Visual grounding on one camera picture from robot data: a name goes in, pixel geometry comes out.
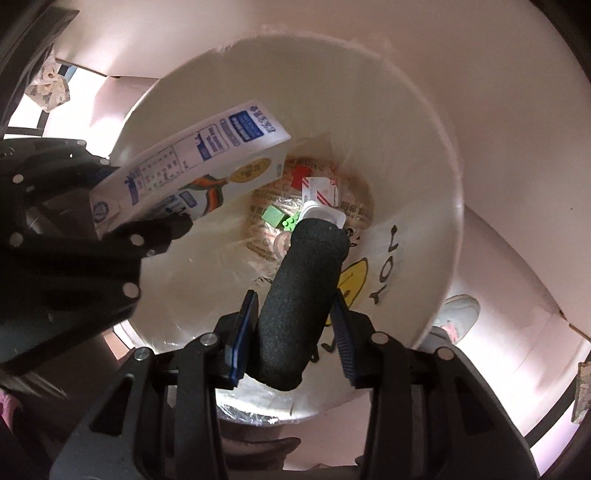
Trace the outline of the dark green cube block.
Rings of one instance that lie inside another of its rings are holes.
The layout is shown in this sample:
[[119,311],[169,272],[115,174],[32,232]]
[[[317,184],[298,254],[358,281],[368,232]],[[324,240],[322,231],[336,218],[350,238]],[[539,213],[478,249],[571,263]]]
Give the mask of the dark green cube block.
[[274,205],[267,206],[262,215],[263,222],[274,229],[281,229],[287,218],[288,214]]

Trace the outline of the long white milk carton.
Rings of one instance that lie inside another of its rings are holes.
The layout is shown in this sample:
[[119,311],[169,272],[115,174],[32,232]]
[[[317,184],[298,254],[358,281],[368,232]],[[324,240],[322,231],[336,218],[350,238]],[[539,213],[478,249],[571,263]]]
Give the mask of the long white milk carton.
[[138,220],[204,217],[279,179],[288,143],[290,134],[259,101],[218,113],[126,161],[94,187],[95,231],[102,237]]

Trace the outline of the light green toy brick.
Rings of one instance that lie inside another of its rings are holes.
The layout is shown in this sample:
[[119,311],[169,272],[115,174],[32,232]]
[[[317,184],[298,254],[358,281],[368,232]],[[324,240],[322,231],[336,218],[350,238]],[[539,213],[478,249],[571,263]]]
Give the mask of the light green toy brick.
[[300,220],[300,213],[290,215],[281,222],[281,228],[283,231],[293,232],[298,220]]

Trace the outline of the clear plastic cup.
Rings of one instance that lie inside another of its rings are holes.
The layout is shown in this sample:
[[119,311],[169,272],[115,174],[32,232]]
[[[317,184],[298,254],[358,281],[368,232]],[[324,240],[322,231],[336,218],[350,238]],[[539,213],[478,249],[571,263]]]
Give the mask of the clear plastic cup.
[[287,255],[287,251],[290,250],[291,232],[283,231],[280,232],[273,240],[273,255],[277,260],[283,260]]

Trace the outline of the small white red carton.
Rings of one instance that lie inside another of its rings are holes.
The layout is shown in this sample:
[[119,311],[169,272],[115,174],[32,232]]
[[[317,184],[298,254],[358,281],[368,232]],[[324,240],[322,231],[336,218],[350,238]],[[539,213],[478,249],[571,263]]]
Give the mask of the small white red carton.
[[308,177],[301,186],[304,202],[314,200],[334,208],[339,207],[339,181],[329,177]]

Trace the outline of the white paper trash bucket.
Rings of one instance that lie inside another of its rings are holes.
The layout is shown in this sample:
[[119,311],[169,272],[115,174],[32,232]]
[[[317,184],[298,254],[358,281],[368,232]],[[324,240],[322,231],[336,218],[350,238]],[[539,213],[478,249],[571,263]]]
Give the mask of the white paper trash bucket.
[[383,54],[304,34],[263,34],[204,53],[161,79],[111,152],[124,165],[156,143],[257,100],[290,134],[283,169],[232,198],[228,174],[187,193],[213,211],[145,262],[131,320],[156,352],[183,346],[266,295],[294,220],[315,202],[345,216],[346,306],[408,347],[426,336],[459,256],[463,195],[450,133],[422,91]]

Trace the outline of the pink fuzzy garment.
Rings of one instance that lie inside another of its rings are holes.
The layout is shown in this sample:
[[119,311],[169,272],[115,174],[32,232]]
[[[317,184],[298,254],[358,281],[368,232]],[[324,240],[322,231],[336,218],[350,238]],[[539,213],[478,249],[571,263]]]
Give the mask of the pink fuzzy garment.
[[19,400],[3,388],[0,389],[0,414],[6,427],[14,432],[14,418],[16,412],[22,408]]

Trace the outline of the floral bed sheet edge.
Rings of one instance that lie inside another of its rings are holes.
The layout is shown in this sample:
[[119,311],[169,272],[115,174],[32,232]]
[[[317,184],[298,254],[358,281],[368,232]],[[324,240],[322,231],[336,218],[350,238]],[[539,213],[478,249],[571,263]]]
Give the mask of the floral bed sheet edge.
[[45,113],[50,113],[70,100],[68,80],[59,73],[61,64],[50,50],[37,75],[25,90],[25,95]]

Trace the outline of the red toy block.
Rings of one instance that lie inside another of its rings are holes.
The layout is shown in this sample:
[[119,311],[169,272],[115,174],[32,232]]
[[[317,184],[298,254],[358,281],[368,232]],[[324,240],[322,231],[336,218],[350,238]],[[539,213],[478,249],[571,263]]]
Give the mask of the red toy block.
[[290,187],[294,188],[295,190],[301,190],[301,186],[303,186],[304,179],[311,177],[312,170],[308,166],[304,165],[297,165],[294,168],[293,173],[291,174],[291,182]]

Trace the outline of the white yogurt cup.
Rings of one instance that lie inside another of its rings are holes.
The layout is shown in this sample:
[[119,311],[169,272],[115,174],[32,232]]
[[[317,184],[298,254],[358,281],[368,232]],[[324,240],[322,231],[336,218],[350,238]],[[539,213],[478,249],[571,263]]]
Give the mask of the white yogurt cup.
[[324,220],[342,229],[346,223],[346,214],[332,206],[327,206],[318,201],[310,200],[304,202],[300,216],[298,216],[299,222],[305,219]]

